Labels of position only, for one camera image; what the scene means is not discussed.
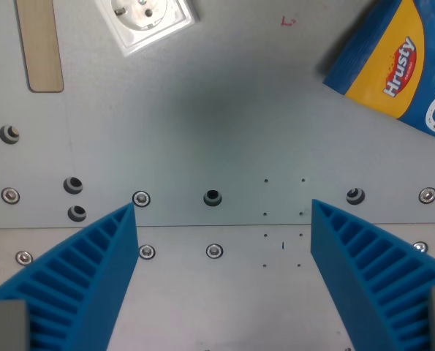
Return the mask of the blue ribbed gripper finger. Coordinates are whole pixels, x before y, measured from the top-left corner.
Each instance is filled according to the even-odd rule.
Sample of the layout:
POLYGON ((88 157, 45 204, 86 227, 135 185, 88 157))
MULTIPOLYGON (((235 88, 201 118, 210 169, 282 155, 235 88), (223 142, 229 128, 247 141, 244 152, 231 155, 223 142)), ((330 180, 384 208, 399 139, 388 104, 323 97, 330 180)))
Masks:
POLYGON ((355 350, 430 350, 435 258, 319 200, 311 255, 355 350))
POLYGON ((106 350, 138 257, 128 204, 0 285, 0 301, 26 304, 30 350, 106 350))

